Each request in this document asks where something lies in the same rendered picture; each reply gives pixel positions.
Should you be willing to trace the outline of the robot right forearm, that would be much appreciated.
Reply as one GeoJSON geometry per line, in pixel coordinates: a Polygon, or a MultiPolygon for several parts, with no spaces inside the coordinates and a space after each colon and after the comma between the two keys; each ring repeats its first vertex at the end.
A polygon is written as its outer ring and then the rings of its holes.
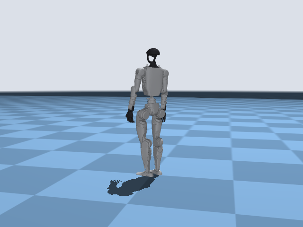
{"type": "Polygon", "coordinates": [[[168,96],[168,91],[166,93],[161,94],[161,108],[165,109],[166,103],[167,103],[167,96],[168,96]]]}

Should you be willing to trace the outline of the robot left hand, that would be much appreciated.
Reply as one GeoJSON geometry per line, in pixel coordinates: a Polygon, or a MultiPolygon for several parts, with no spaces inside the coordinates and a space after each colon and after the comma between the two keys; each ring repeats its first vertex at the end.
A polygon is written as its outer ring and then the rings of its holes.
{"type": "Polygon", "coordinates": [[[132,110],[128,109],[128,112],[126,114],[126,118],[129,122],[134,122],[134,120],[133,120],[133,111],[134,111],[134,106],[132,106],[132,110]]]}

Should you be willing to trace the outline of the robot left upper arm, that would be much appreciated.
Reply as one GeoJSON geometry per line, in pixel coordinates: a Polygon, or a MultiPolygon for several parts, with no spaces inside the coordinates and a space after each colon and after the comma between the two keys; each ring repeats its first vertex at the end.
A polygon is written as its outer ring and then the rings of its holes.
{"type": "Polygon", "coordinates": [[[145,74],[146,68],[137,68],[135,71],[135,80],[134,80],[134,87],[135,92],[139,92],[142,76],[145,74]]]}

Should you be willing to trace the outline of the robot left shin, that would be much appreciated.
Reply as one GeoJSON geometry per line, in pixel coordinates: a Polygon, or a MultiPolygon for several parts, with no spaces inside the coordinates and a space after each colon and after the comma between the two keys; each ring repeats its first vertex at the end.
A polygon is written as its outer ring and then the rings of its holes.
{"type": "Polygon", "coordinates": [[[150,172],[150,160],[152,155],[152,149],[149,148],[149,143],[147,141],[143,141],[141,144],[141,155],[145,173],[148,174],[150,172]]]}

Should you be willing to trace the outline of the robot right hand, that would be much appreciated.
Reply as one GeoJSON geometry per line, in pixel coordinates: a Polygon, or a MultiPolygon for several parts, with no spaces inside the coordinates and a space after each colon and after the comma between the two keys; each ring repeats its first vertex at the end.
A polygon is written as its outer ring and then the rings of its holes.
{"type": "MultiPolygon", "coordinates": [[[[166,110],[166,106],[165,106],[165,109],[163,109],[163,110],[166,110]]],[[[166,114],[165,114],[165,116],[163,118],[161,118],[161,120],[162,120],[162,122],[165,122],[165,120],[166,120],[166,114]]]]}

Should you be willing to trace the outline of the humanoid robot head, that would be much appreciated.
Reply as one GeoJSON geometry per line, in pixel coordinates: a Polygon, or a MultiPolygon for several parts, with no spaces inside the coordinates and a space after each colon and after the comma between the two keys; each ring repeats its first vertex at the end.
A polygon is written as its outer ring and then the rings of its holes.
{"type": "Polygon", "coordinates": [[[156,48],[151,48],[146,52],[146,54],[147,54],[147,61],[148,61],[148,63],[150,63],[150,67],[158,68],[158,66],[156,65],[155,59],[156,59],[157,55],[160,55],[159,50],[156,48]],[[153,61],[149,61],[149,56],[154,57],[153,61]]]}

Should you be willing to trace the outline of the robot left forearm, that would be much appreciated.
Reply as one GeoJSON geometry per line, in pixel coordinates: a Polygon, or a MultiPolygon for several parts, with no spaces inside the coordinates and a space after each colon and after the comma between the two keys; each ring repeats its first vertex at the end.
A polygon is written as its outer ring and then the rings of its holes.
{"type": "Polygon", "coordinates": [[[128,109],[132,110],[132,106],[135,105],[136,97],[137,97],[137,94],[135,93],[135,87],[132,86],[128,109]]]}

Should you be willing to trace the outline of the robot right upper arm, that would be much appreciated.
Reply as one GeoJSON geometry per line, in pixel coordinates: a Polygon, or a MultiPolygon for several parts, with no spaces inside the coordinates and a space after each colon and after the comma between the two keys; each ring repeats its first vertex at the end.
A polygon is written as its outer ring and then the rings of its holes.
{"type": "Polygon", "coordinates": [[[162,83],[162,90],[160,93],[167,92],[168,75],[169,75],[169,72],[167,70],[163,69],[163,83],[162,83]]]}

